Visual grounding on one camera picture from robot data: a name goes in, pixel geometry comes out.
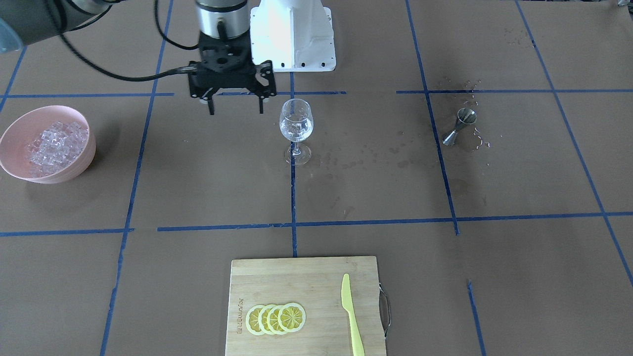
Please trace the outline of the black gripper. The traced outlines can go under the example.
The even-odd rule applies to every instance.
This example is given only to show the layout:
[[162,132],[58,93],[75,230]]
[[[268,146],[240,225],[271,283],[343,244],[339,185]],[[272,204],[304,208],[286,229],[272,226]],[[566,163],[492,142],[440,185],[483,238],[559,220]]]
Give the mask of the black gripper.
[[249,35],[222,41],[208,35],[198,40],[200,61],[191,61],[188,74],[190,96],[206,99],[210,115],[215,114],[213,95],[220,89],[246,89],[257,95],[259,113],[267,97],[276,95],[275,74],[271,60],[255,64]]

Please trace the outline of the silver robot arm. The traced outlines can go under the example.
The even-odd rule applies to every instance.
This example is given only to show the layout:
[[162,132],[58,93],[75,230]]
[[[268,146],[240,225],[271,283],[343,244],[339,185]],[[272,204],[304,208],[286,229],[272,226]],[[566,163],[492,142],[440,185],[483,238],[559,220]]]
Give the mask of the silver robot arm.
[[161,23],[160,3],[151,2],[152,24],[161,40],[181,50],[197,52],[198,59],[183,67],[156,74],[115,74],[88,59],[69,40],[69,34],[98,22],[119,5],[117,0],[3,0],[0,6],[1,53],[22,50],[50,38],[62,44],[93,70],[127,83],[145,83],[185,75],[188,94],[207,104],[215,113],[213,97],[225,89],[244,89],[258,100],[263,113],[265,101],[277,95],[275,74],[269,59],[253,59],[249,6],[246,0],[196,0],[194,22],[197,41],[184,45],[168,37]]

